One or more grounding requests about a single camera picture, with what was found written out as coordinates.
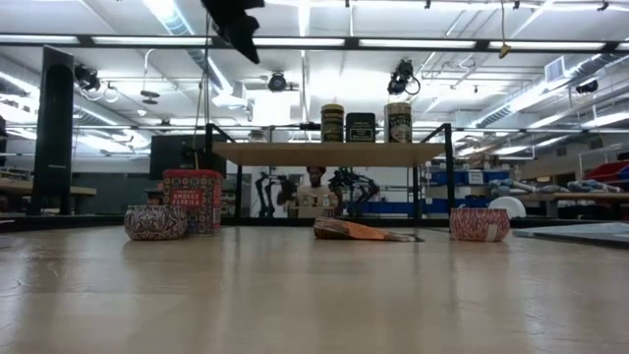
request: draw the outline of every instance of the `black canister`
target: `black canister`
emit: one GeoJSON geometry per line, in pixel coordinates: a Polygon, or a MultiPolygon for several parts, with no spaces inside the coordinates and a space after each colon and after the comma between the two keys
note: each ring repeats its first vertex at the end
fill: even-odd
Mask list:
{"type": "Polygon", "coordinates": [[[345,108],[339,104],[321,107],[321,142],[343,143],[343,119],[345,108]]]}
{"type": "Polygon", "coordinates": [[[389,103],[384,106],[384,141],[413,142],[413,115],[410,103],[389,103]]]}

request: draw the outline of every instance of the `wooden table surface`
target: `wooden table surface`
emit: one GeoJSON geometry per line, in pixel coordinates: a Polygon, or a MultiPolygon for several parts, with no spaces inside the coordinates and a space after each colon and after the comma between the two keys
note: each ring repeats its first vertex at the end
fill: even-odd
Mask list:
{"type": "MultiPolygon", "coordinates": [[[[410,230],[395,229],[398,232],[410,230]]],[[[629,353],[627,251],[225,228],[5,235],[2,354],[629,353]]]]}
{"type": "Polygon", "coordinates": [[[444,144],[214,143],[212,151],[243,166],[413,167],[444,153],[444,144]]]}
{"type": "MultiPolygon", "coordinates": [[[[0,190],[29,195],[32,193],[32,182],[0,179],[0,190]]],[[[70,194],[74,196],[93,197],[96,195],[96,190],[93,188],[72,186],[70,188],[70,194]]]]}

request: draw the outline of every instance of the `red box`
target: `red box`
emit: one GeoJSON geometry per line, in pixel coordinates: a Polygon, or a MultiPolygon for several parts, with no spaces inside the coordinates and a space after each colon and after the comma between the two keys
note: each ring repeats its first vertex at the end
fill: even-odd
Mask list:
{"type": "Polygon", "coordinates": [[[164,203],[188,213],[188,234],[207,235],[220,227],[223,177],[212,170],[164,171],[164,203]]]}

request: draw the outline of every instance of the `label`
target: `label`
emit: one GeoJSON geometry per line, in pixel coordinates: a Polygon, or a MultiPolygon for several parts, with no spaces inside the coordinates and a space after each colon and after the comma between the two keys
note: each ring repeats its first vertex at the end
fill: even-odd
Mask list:
{"type": "Polygon", "coordinates": [[[413,118],[410,114],[389,114],[388,127],[390,143],[413,142],[413,118]]]}
{"type": "Polygon", "coordinates": [[[321,141],[343,143],[343,118],[345,112],[338,109],[321,111],[321,141]]]}
{"type": "Polygon", "coordinates": [[[173,190],[170,205],[189,208],[200,207],[202,197],[203,190],[173,190]]]}
{"type": "Polygon", "coordinates": [[[470,181],[471,185],[475,185],[475,186],[482,185],[485,183],[483,179],[483,172],[481,171],[469,172],[468,180],[470,181]]]}
{"type": "Polygon", "coordinates": [[[348,143],[375,143],[375,114],[349,113],[345,119],[348,143]]]}

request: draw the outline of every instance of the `jar lid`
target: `jar lid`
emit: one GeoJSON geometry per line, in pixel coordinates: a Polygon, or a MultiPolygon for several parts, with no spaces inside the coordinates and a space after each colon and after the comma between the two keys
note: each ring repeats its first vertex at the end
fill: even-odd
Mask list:
{"type": "Polygon", "coordinates": [[[340,104],[335,104],[335,103],[325,104],[321,107],[321,111],[332,110],[332,109],[345,111],[345,107],[343,107],[340,104]]]}

